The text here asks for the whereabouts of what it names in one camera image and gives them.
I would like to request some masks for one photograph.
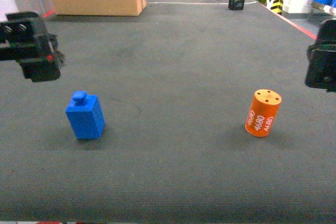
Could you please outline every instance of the blue toy brick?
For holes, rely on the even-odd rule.
[[[99,138],[105,120],[98,96],[85,91],[75,91],[66,114],[77,139]]]

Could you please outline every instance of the yellow and black cone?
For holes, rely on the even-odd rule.
[[[284,6],[284,0],[274,0],[271,10],[281,15],[283,6]]]

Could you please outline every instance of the white line on floor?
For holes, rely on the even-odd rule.
[[[257,1],[245,3],[245,5],[254,4]],[[147,2],[147,4],[180,4],[180,5],[228,5],[229,3],[189,3],[189,2]]]

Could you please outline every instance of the table surface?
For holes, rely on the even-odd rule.
[[[57,81],[1,62],[0,219],[335,222],[335,95],[304,85],[313,39],[251,0],[148,1],[48,22]],[[244,128],[258,89],[282,96],[265,138]],[[98,140],[73,134],[75,90],[99,96]]]

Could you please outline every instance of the orange can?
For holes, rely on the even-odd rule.
[[[281,96],[278,93],[268,89],[257,90],[245,123],[246,130],[253,136],[267,136],[280,104]]]

